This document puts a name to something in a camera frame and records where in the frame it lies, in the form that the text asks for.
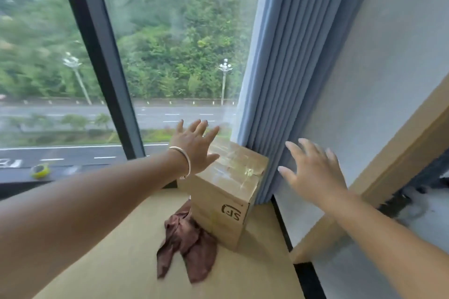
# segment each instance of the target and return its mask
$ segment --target lamp post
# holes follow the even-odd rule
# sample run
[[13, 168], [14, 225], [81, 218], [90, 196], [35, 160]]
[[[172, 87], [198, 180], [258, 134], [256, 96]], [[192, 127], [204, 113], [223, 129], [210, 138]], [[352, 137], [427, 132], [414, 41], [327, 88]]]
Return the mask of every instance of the lamp post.
[[221, 105], [223, 105], [223, 99], [225, 98], [226, 73], [232, 70], [232, 68], [231, 64], [228, 64], [228, 60], [225, 58], [224, 63], [220, 64], [220, 67], [218, 69], [223, 72], [223, 84], [221, 87]]
[[70, 68], [73, 70], [73, 72], [75, 72], [76, 79], [78, 80], [78, 83], [79, 83], [80, 86], [81, 86], [81, 89], [82, 89], [82, 91], [83, 91], [83, 93], [84, 93], [84, 97], [86, 97], [87, 103], [88, 103], [89, 105], [92, 105], [92, 102], [90, 101], [89, 95], [87, 94], [87, 90], [86, 90], [86, 88], [84, 87], [83, 80], [81, 79], [80, 72], [78, 71], [78, 68], [79, 68], [79, 66], [80, 66], [82, 63], [79, 62], [79, 59], [78, 59], [78, 58], [72, 56], [72, 55], [70, 54], [70, 52], [66, 52], [66, 53], [65, 53], [65, 58], [63, 58], [62, 61], [64, 62], [64, 65], [65, 65], [65, 66], [70, 67]]

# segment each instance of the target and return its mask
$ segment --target cardboard box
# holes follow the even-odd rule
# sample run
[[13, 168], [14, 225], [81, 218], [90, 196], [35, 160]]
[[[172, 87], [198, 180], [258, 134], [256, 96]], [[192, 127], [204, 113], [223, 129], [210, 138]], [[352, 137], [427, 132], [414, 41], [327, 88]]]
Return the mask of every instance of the cardboard box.
[[225, 139], [216, 138], [209, 153], [220, 158], [205, 171], [178, 180], [191, 195], [192, 216], [229, 249], [237, 248], [268, 158]]

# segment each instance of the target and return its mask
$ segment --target cloth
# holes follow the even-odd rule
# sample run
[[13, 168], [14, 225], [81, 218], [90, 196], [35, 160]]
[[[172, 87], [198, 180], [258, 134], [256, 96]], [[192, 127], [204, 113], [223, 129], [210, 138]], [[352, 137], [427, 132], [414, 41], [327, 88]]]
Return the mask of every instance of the cloth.
[[215, 263], [217, 241], [191, 217], [190, 200], [169, 217], [164, 226], [165, 240], [156, 254], [158, 279], [165, 277], [173, 255], [179, 251], [190, 283], [203, 281]]

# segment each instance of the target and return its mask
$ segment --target yellow tape roll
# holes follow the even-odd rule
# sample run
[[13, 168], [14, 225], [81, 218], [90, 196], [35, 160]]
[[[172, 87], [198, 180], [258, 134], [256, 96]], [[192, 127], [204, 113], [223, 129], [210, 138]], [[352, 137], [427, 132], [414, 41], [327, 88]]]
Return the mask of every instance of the yellow tape roll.
[[35, 179], [41, 179], [46, 177], [50, 173], [50, 168], [48, 168], [48, 163], [38, 164], [31, 168], [31, 176]]

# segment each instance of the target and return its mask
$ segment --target silver bracelet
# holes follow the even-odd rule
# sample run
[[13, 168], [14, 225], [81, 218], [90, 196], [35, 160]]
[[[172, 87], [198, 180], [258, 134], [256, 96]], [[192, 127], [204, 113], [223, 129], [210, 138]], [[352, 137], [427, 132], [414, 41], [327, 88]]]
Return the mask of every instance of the silver bracelet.
[[182, 148], [180, 148], [178, 146], [171, 146], [171, 147], [168, 147], [168, 148], [169, 149], [178, 150], [181, 154], [184, 155], [185, 159], [187, 160], [187, 163], [188, 163], [188, 174], [183, 176], [183, 177], [180, 177], [181, 180], [185, 180], [190, 175], [190, 171], [192, 170], [192, 165], [190, 164], [190, 159], [188, 158], [188, 154]]

